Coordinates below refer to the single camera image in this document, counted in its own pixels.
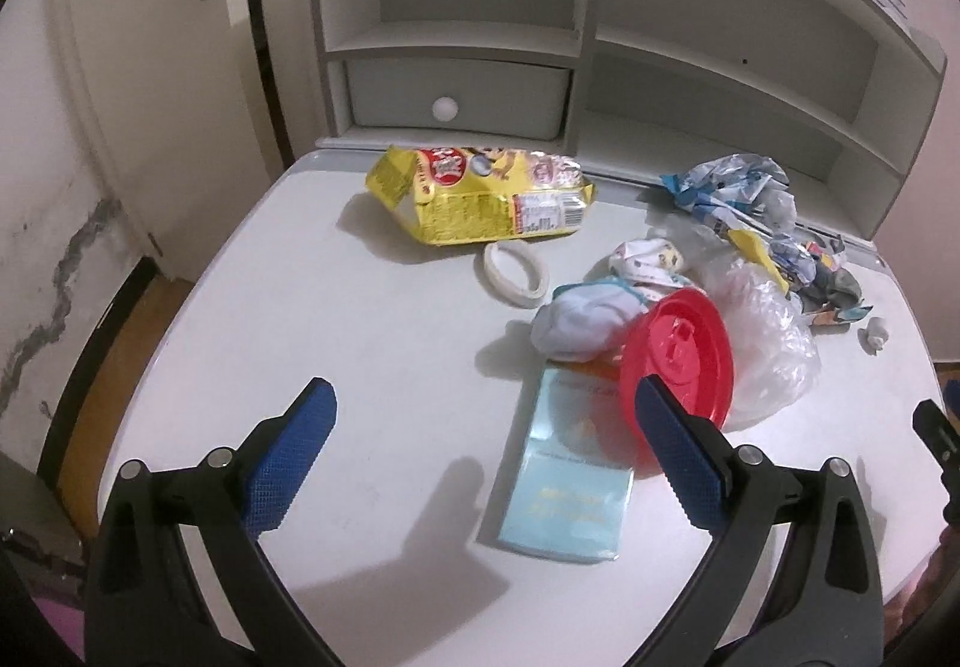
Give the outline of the small white cap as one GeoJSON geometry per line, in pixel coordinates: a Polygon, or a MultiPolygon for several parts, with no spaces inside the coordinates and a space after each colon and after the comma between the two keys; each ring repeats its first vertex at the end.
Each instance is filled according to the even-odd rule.
{"type": "Polygon", "coordinates": [[[874,316],[867,321],[867,324],[859,330],[859,340],[861,340],[864,350],[869,355],[878,355],[884,350],[885,345],[890,340],[890,330],[887,321],[884,318],[874,316]]]}

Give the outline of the small torn wrapper piece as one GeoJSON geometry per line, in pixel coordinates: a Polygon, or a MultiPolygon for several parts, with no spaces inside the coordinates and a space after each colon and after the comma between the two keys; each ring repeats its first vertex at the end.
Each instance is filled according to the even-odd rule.
{"type": "Polygon", "coordinates": [[[846,329],[850,325],[864,321],[872,313],[870,304],[860,304],[859,306],[846,307],[822,307],[816,313],[812,313],[807,319],[807,324],[811,329],[846,329]]]}

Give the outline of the clear plastic bag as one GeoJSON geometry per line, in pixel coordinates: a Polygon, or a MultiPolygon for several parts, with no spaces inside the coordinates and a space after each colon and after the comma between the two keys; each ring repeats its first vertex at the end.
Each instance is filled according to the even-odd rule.
{"type": "Polygon", "coordinates": [[[781,286],[706,226],[675,218],[672,235],[686,275],[716,306],[731,344],[734,389],[724,430],[747,430],[802,399],[822,361],[781,286]]]}

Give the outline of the red plastic lid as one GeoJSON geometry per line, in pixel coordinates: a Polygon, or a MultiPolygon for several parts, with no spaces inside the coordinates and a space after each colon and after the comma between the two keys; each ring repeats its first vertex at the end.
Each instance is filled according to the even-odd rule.
{"type": "Polygon", "coordinates": [[[628,329],[619,369],[619,405],[638,447],[638,467],[659,465],[635,413],[636,387],[656,374],[686,412],[722,428],[731,412],[734,360],[726,325],[703,291],[682,288],[636,319],[628,329]]]}

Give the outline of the light blue booklet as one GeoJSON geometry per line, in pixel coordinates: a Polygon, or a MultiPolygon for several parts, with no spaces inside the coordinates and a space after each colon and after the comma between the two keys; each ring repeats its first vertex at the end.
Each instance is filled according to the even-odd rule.
{"type": "Polygon", "coordinates": [[[563,563],[616,560],[636,457],[617,384],[547,364],[494,541],[563,563]]]}

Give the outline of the crumpled blue white wrapper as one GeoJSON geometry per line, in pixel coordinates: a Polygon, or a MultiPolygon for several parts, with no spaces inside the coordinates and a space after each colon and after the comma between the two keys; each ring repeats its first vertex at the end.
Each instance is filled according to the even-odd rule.
{"type": "Polygon", "coordinates": [[[822,307],[867,304],[846,244],[799,223],[791,179],[773,158],[734,153],[661,183],[675,207],[765,268],[807,319],[822,307]]]}

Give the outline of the patterned white cloth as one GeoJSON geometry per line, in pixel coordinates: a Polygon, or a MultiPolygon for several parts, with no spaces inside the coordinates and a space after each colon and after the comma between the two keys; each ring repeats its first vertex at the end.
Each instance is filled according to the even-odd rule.
{"type": "Polygon", "coordinates": [[[679,290],[690,285],[690,280],[683,275],[682,254],[664,238],[625,241],[608,257],[608,268],[631,285],[662,290],[679,290]]]}

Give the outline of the white rolled sock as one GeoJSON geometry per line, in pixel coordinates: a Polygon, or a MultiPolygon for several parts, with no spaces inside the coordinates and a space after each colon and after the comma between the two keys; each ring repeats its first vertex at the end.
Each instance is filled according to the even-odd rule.
{"type": "Polygon", "coordinates": [[[620,280],[565,285],[535,314],[530,341],[549,360],[586,363],[622,346],[647,311],[649,301],[620,280]]]}

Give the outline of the yellow snack bag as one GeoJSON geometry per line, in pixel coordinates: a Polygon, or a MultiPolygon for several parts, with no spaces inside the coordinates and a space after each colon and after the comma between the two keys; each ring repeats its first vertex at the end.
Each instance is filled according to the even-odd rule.
{"type": "Polygon", "coordinates": [[[571,158],[493,146],[389,146],[366,189],[436,247],[571,235],[596,197],[571,158]]]}

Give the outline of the grey white desk hutch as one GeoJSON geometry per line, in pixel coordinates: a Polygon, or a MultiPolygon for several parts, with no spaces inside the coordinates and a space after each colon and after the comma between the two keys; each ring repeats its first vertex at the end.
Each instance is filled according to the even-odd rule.
{"type": "Polygon", "coordinates": [[[313,0],[329,145],[551,146],[654,184],[732,151],[786,169],[811,228],[872,240],[918,158],[947,59],[907,0],[313,0]],[[569,72],[551,140],[361,127],[347,64],[439,57],[569,72]]]}

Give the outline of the white door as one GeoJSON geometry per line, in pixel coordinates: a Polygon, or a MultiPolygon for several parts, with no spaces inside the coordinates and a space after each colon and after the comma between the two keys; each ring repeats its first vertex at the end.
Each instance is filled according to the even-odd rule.
{"type": "Polygon", "coordinates": [[[149,255],[195,282],[288,168],[252,0],[53,0],[94,158],[149,255]]]}

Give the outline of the white drawer with knob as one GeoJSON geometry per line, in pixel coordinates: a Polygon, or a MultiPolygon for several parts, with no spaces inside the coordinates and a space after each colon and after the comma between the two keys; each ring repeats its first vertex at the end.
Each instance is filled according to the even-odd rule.
{"type": "Polygon", "coordinates": [[[361,127],[444,129],[551,140],[562,130],[564,68],[439,57],[355,59],[347,64],[361,127]]]}

